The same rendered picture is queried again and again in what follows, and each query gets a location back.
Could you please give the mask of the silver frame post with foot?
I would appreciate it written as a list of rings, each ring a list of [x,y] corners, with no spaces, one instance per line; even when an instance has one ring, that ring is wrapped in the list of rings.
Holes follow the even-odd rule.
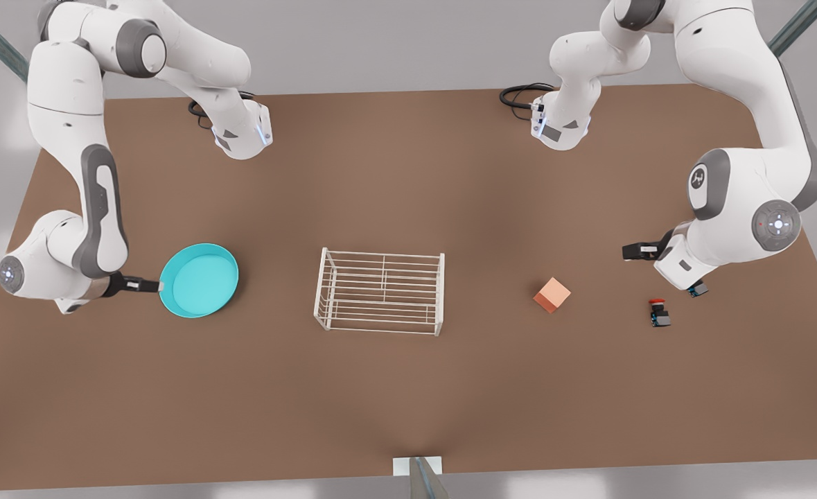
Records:
[[[409,478],[410,499],[450,499],[442,484],[442,457],[395,457],[393,476]]]

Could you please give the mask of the teal round plate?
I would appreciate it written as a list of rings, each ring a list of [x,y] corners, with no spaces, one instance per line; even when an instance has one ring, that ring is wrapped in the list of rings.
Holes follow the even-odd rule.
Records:
[[[225,247],[198,243],[181,249],[162,268],[160,300],[176,316],[204,317],[224,307],[238,283],[234,255]]]

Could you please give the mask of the orange cube block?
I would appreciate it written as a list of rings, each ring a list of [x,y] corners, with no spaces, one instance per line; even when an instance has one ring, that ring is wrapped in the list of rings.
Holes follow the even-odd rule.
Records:
[[[548,313],[554,313],[560,309],[564,301],[572,294],[560,281],[551,277],[550,280],[538,291],[533,300]]]

